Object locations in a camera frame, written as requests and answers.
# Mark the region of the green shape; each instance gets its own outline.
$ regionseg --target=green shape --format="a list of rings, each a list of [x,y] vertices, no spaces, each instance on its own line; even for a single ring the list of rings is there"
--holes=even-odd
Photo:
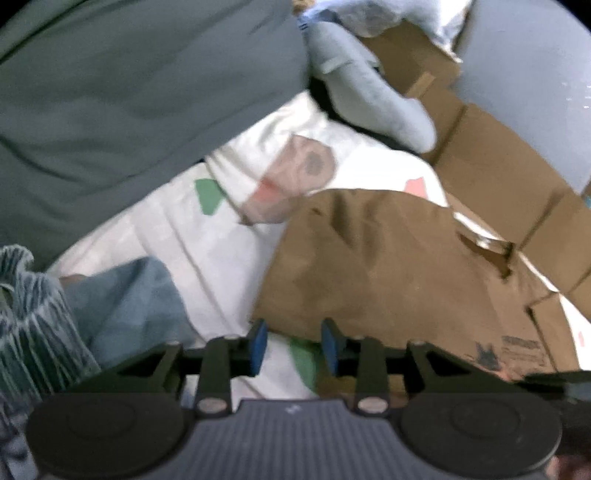
[[[212,179],[195,180],[195,191],[204,215],[213,215],[226,197],[219,183]]]
[[[308,340],[290,339],[290,354],[303,384],[316,393],[316,381],[320,363],[324,361],[319,343]]]

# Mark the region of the cardboard box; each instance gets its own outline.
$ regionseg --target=cardboard box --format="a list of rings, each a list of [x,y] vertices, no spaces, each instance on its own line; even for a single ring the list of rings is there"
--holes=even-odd
[[[564,315],[558,294],[550,294],[531,308],[531,315],[544,339],[553,367],[559,372],[579,369],[573,334],[568,322],[556,322]]]
[[[573,291],[591,267],[591,210],[567,192],[521,251],[560,291]]]
[[[403,22],[363,42],[378,56],[388,83],[422,101],[437,129],[423,155],[450,204],[513,242],[591,319],[591,210],[533,148],[448,87],[460,64]]]
[[[533,148],[476,105],[463,111],[434,168],[445,191],[518,246],[570,191]]]
[[[380,59],[385,77],[394,89],[406,92],[422,72],[431,73],[442,87],[449,87],[460,74],[460,64],[435,47],[423,31],[403,21],[379,37],[361,41]]]

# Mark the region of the pink shape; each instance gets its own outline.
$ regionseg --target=pink shape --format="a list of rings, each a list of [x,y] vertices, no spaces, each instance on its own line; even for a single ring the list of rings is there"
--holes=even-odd
[[[427,198],[427,187],[425,186],[425,179],[420,177],[419,179],[407,180],[404,186],[404,191],[417,197]]]
[[[282,194],[277,185],[266,177],[261,179],[258,188],[252,194],[254,200],[263,203],[279,202],[283,197],[285,197],[285,194]]]

